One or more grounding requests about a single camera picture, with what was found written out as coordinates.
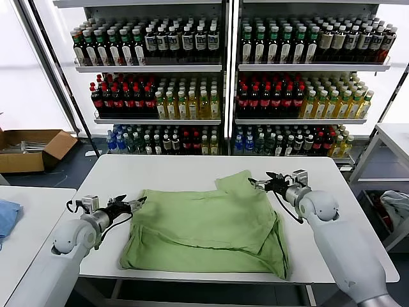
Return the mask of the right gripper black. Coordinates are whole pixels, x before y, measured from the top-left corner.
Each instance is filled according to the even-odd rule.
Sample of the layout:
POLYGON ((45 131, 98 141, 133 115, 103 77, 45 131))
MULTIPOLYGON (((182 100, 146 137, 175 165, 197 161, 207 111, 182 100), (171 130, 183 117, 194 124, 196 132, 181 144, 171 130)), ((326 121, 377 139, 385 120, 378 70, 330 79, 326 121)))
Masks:
POLYGON ((293 185, 293 180, 286 178, 282 173, 266 172, 266 174, 270 177, 270 180, 248 178, 248 181, 257 190, 273 191, 285 197, 287 190, 293 185))

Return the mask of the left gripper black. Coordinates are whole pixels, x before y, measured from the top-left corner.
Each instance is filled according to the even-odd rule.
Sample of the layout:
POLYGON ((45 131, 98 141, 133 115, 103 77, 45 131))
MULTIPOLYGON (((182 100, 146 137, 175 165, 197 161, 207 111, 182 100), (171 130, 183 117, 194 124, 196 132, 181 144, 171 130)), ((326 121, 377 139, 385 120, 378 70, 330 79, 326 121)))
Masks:
POLYGON ((140 210, 147 199, 146 196, 143 196, 137 200, 128 201, 128 204, 124 204, 122 202, 126 197, 126 194, 122 194, 109 199, 109 206, 105 208, 105 213, 108 215, 109 221, 114 221, 121 214, 130 214, 131 211, 140 210))

